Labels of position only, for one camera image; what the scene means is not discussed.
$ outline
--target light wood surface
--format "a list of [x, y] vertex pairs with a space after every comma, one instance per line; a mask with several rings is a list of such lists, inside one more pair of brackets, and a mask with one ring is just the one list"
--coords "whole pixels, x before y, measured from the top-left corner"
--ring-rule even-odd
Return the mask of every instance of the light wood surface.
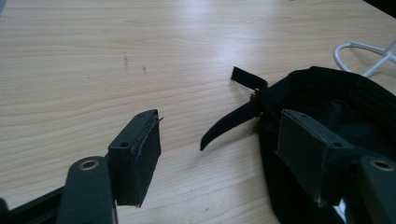
[[[252, 120], [200, 152], [248, 100], [234, 66], [274, 84], [337, 68], [350, 40], [385, 47], [396, 20], [360, 0], [8, 0], [0, 18], [0, 197], [10, 208], [64, 184], [137, 113], [159, 109], [163, 154], [142, 208], [120, 223], [277, 223]], [[379, 59], [345, 49], [357, 73]], [[396, 91], [391, 63], [372, 80]]]

